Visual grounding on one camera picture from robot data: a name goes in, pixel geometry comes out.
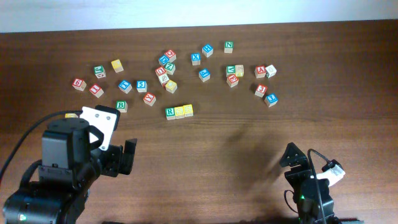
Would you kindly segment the green R block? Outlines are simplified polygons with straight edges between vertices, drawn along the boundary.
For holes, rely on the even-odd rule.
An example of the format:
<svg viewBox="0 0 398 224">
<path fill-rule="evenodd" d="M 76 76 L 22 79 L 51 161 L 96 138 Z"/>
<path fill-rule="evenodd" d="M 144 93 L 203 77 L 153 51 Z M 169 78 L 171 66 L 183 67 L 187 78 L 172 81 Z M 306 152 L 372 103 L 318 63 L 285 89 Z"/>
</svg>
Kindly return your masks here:
<svg viewBox="0 0 398 224">
<path fill-rule="evenodd" d="M 166 116 L 167 120 L 175 119 L 176 118 L 175 108 L 174 107 L 166 108 L 165 109 L 165 116 Z"/>
</svg>

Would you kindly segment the yellow S block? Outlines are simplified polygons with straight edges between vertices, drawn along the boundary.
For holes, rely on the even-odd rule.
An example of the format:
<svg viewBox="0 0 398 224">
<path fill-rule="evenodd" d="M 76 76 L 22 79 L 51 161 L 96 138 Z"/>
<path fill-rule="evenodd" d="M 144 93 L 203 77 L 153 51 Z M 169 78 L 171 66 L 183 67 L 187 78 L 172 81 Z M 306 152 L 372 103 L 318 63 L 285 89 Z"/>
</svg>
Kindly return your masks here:
<svg viewBox="0 0 398 224">
<path fill-rule="evenodd" d="M 185 112 L 183 106 L 177 106 L 174 108 L 175 118 L 181 119 L 185 117 Z"/>
</svg>

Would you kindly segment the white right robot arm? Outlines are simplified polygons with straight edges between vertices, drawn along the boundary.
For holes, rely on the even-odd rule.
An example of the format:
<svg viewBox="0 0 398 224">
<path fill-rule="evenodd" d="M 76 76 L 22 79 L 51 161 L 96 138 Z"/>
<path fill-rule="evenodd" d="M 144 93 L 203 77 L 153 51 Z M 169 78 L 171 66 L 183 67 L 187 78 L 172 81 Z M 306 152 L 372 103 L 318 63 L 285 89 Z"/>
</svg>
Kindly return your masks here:
<svg viewBox="0 0 398 224">
<path fill-rule="evenodd" d="M 298 214 L 297 223 L 363 223 L 357 218 L 338 218 L 333 211 L 330 187 L 345 176 L 345 171 L 337 160 L 329 160 L 314 149 L 304 153 L 290 142 L 279 165 L 290 167 L 284 177 L 292 187 L 292 199 L 297 206 L 294 210 Z"/>
</svg>

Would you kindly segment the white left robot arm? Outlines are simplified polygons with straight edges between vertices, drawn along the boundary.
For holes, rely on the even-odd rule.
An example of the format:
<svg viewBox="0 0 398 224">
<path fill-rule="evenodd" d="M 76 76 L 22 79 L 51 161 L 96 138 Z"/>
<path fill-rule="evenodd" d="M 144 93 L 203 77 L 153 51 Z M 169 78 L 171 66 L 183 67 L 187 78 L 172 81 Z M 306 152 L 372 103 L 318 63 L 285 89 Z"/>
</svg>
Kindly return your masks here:
<svg viewBox="0 0 398 224">
<path fill-rule="evenodd" d="M 52 121 L 42 136 L 42 159 L 30 165 L 4 203 L 5 223 L 75 223 L 99 176 L 132 171 L 136 139 L 107 151 L 100 149 L 103 141 L 103 133 L 84 119 Z"/>
</svg>

